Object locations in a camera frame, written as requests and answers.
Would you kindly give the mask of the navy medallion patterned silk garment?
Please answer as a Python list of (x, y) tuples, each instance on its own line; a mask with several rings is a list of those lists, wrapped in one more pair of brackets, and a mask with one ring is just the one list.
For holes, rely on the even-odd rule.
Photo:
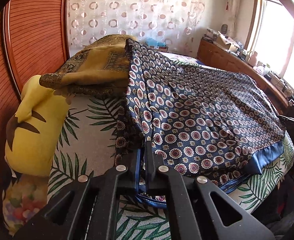
[(283, 153), (286, 129), (248, 75), (178, 63), (132, 39), (125, 54), (118, 157), (150, 142), (182, 176), (206, 176), (229, 193)]

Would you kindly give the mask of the palm leaf floral bedspread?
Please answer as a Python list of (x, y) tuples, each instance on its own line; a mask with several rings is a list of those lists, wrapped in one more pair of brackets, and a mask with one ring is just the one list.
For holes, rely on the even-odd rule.
[[(3, 194), (5, 226), (11, 235), (22, 228), (59, 190), (80, 175), (98, 176), (114, 163), (117, 110), (121, 101), (79, 95), (72, 100), (58, 140), (52, 143), (50, 174), (38, 177), (13, 172)], [(239, 202), (250, 193), (250, 202), (242, 206), (263, 223), (280, 218), (279, 186), (293, 166), (294, 149), (289, 136), (283, 140), (283, 153), (268, 164), (261, 175), (231, 193)], [(118, 213), (119, 239), (170, 239), (170, 225), (165, 210), (122, 197)]]

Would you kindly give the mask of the pink bottle on cabinet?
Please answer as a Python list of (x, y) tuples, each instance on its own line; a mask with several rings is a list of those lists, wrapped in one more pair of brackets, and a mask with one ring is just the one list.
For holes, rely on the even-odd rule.
[(258, 55), (258, 53), (256, 51), (251, 52), (250, 58), (248, 60), (248, 64), (250, 66), (254, 67), (257, 65), (257, 55)]

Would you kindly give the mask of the yellow plush toy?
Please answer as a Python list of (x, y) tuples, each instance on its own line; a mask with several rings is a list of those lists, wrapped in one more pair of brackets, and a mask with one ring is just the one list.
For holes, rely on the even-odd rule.
[(26, 82), (21, 103), (7, 123), (5, 160), (15, 172), (47, 177), (69, 105), (39, 80), (35, 75)]

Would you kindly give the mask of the open cardboard box on cabinet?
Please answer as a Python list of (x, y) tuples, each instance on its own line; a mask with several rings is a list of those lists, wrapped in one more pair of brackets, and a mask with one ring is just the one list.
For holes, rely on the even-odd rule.
[(240, 46), (229, 36), (226, 37), (222, 33), (218, 32), (218, 36), (216, 39), (216, 44), (222, 49), (229, 50), (233, 53), (236, 53)]

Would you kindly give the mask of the wooden sideboard cabinet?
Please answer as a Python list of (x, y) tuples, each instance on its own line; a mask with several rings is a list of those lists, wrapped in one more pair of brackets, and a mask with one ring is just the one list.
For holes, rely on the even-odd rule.
[(249, 64), (203, 38), (200, 41), (197, 59), (206, 66), (230, 72), (244, 73), (250, 76), (256, 82), (257, 86), (265, 92), (277, 109), (284, 111), (289, 106), (288, 100), (283, 94), (270, 81), (258, 74)]

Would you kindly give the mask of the olive gold patterned pillow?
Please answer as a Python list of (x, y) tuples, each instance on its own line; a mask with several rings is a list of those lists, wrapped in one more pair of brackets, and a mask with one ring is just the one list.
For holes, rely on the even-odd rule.
[(126, 92), (129, 59), (126, 40), (131, 35), (106, 35), (70, 57), (56, 72), (44, 74), (39, 84), (68, 94), (120, 96)]

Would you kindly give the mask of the cardboard box with teal cloth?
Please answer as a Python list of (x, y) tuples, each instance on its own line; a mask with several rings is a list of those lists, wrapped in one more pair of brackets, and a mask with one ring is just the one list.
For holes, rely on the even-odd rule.
[(155, 49), (157, 51), (165, 52), (165, 53), (168, 52), (168, 46), (165, 42), (159, 42), (153, 38), (148, 37), (145, 43), (149, 48)]

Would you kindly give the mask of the sheer circle patterned curtain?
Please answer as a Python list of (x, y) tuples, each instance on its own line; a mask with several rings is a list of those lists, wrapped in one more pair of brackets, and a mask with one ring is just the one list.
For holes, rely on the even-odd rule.
[(68, 0), (69, 51), (110, 34), (152, 38), (169, 52), (195, 56), (208, 28), (222, 25), (226, 0)]

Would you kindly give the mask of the red-brown louvered wardrobe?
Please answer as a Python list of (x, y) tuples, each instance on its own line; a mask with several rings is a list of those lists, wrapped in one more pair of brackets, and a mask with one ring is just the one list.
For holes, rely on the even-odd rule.
[(68, 58), (67, 0), (0, 0), (0, 216), (9, 170), (5, 129), (24, 83), (52, 73)]

